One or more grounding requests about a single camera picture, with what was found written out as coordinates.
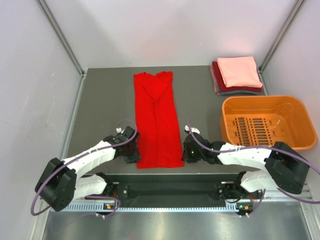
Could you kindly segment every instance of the white panel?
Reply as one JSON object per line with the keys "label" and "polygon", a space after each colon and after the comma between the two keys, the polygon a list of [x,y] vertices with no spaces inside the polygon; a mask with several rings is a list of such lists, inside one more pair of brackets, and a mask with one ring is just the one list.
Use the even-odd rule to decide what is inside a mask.
{"label": "white panel", "polygon": [[[305,104],[315,130],[320,134],[320,1],[308,0],[267,66],[264,77],[273,95],[292,95]],[[302,152],[320,168],[320,144]],[[310,170],[312,195],[320,200],[320,177]]]}
{"label": "white panel", "polygon": [[24,240],[35,185],[61,147],[80,76],[35,0],[0,3],[1,239]]}
{"label": "white panel", "polygon": [[263,61],[295,0],[46,0],[83,68]]}

